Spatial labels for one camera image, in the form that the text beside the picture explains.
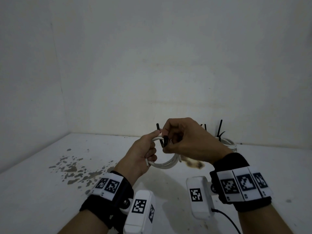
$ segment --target black wrist strap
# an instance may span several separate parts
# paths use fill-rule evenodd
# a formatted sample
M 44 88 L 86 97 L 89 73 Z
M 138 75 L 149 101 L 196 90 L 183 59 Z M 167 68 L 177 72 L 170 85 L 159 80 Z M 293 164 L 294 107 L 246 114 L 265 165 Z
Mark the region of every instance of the black wrist strap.
M 230 153 L 224 158 L 214 163 L 215 170 L 210 172 L 211 182 L 219 194 L 219 199 L 224 204 L 233 204 L 238 212 L 247 212 L 255 209 L 259 209 L 271 204 L 271 197 L 265 197 L 262 199 L 244 201 L 244 202 L 228 202 L 223 192 L 221 183 L 218 179 L 217 172 L 233 170 L 237 168 L 243 168 L 249 166 L 246 159 L 239 153 Z
M 115 171 L 111 173 L 122 176 Z M 79 211 L 87 209 L 104 222 L 109 229 L 114 227 L 117 231 L 123 232 L 127 215 L 123 214 L 119 208 L 122 206 L 124 200 L 128 198 L 133 199 L 133 196 L 134 191 L 132 186 L 124 177 L 112 201 L 98 195 L 90 195 L 82 204 Z

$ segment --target white table surface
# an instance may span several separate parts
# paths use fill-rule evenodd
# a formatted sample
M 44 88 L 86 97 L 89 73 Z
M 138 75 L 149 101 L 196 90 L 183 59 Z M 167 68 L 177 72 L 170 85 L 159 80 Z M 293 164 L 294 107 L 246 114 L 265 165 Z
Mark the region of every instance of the white table surface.
M 57 233 L 78 212 L 92 182 L 113 167 L 136 139 L 72 133 L 0 174 L 0 233 Z M 156 148 L 158 162 L 171 157 L 157 142 Z M 274 192 L 275 208 L 294 233 L 312 233 L 312 151 L 238 145 L 238 152 L 260 169 Z M 200 175 L 210 180 L 212 170 L 207 163 L 197 169 L 182 162 L 167 170 L 152 167 L 136 182 L 135 191 L 149 189 L 155 194 L 153 233 L 236 233 L 221 214 L 206 222 L 191 215 L 185 180 Z M 239 225 L 232 205 L 222 204 L 217 196 L 213 200 L 216 209 Z

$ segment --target stain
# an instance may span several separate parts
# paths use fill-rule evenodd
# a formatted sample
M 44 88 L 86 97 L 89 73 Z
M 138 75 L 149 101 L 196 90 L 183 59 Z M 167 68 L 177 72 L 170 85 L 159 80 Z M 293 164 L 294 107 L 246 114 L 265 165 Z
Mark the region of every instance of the stain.
M 93 177 L 96 177 L 96 176 L 98 176 L 98 175 L 101 175 L 101 174 L 102 174 L 102 171 L 103 171 L 103 170 L 100 170 L 100 171 L 98 171 L 98 172 L 88 173 L 89 176 L 84 176 L 84 178 L 83 178 L 82 180 L 80 180 L 80 182 L 85 181 L 85 180 L 90 180 L 90 179 L 92 179 Z
M 67 173 L 66 176 L 65 176 L 65 179 L 67 179 L 67 177 L 73 177 L 73 176 L 74 176 L 74 173 L 72 173 L 70 175 L 69 175 L 69 173 Z
M 79 178 L 77 178 L 77 179 L 75 179 L 75 180 L 69 180 L 69 181 L 67 182 L 67 185 L 71 185 L 71 184 L 75 183 L 75 182 L 78 181 L 78 180 L 79 180 Z
M 78 175 L 75 176 L 76 177 L 81 177 L 82 178 L 83 173 L 79 173 Z
M 185 157 L 183 155 L 181 155 L 181 160 L 183 162 L 185 162 L 185 164 L 190 168 L 202 169 L 205 166 L 205 164 L 203 162 L 193 160 L 193 159 Z
M 114 170 L 115 167 L 110 167 L 107 169 L 107 172 L 110 173 L 112 170 Z
M 86 187 L 88 187 L 91 183 L 92 183 L 92 181 L 91 181 L 91 180 L 89 180 L 89 181 L 87 182 Z
M 68 173 L 77 172 L 76 166 L 70 165 L 68 168 L 69 169 L 64 170 L 64 172 L 68 172 Z

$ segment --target wrist-mounted device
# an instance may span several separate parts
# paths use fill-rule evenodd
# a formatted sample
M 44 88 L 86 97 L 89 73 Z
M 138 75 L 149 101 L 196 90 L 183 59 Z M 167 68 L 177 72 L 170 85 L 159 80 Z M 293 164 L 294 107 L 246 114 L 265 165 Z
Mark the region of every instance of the wrist-mounted device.
M 80 211 L 87 209 L 102 220 L 109 229 L 114 227 L 117 231 L 123 232 L 127 215 L 121 209 L 130 209 L 133 196 L 131 184 L 120 173 L 115 171 L 104 173 L 89 192 Z
M 211 190 L 224 204 L 233 204 L 237 211 L 247 212 L 271 204 L 271 189 L 261 173 L 249 166 L 239 153 L 230 153 L 214 163 L 210 172 Z

